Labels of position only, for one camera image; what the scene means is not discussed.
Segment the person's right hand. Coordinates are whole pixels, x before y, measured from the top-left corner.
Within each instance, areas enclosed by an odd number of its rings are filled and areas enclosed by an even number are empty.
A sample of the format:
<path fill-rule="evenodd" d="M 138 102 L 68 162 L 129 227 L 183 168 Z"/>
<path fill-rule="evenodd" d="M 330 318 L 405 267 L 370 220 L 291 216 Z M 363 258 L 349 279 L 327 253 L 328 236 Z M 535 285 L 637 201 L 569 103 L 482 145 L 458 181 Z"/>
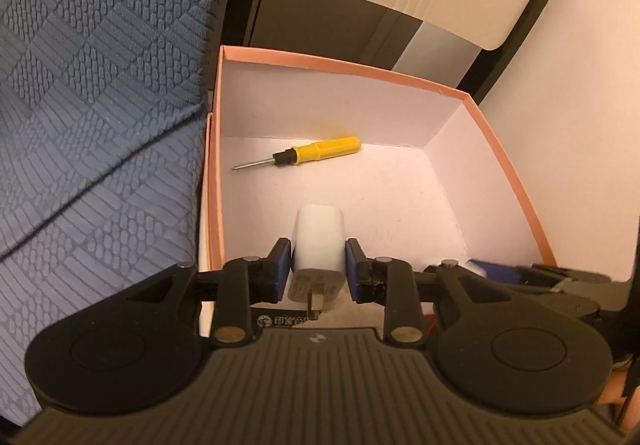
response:
<path fill-rule="evenodd" d="M 639 410 L 639 390 L 634 391 L 632 395 L 624 394 L 629 369 L 630 367 L 626 366 L 624 368 L 617 368 L 612 372 L 612 375 L 608 378 L 608 384 L 605 385 L 605 389 L 597 401 L 598 405 L 614 405 L 615 407 L 622 408 L 623 405 L 627 403 L 628 413 Z"/>

